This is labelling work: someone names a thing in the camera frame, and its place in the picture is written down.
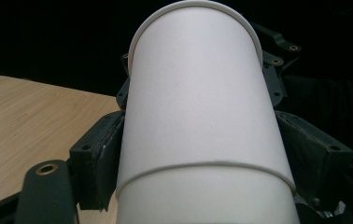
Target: light wood surface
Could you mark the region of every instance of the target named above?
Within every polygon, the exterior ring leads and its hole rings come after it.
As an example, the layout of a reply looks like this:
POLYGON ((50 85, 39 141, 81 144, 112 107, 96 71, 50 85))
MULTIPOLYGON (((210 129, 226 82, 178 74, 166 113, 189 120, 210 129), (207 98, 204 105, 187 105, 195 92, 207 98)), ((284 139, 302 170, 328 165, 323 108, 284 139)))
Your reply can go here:
MULTIPOLYGON (((114 97, 13 77, 0 77, 0 200, 21 191, 25 173, 69 149, 103 115, 119 110, 114 97)), ((116 223, 108 212, 78 211, 80 223, 116 223)))

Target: wooden table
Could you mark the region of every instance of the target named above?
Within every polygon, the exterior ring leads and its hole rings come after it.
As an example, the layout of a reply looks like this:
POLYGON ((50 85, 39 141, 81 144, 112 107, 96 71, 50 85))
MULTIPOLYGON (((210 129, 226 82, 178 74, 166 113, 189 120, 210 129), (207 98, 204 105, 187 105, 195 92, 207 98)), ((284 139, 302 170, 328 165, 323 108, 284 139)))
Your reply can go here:
MULTIPOLYGON (((103 115, 119 110, 114 97, 13 77, 0 77, 0 200, 21 191, 25 173, 69 149, 103 115)), ((78 211, 80 223, 116 223, 108 212, 78 211)))

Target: white cylinder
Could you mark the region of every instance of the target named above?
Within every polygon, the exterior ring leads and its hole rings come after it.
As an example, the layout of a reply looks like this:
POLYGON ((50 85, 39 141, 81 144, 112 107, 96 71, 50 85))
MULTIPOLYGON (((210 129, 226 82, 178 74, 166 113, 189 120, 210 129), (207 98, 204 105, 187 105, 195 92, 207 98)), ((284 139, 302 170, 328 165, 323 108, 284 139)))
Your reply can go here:
POLYGON ((136 32, 118 223, 299 223, 261 72, 261 45, 211 1, 161 8, 136 32))

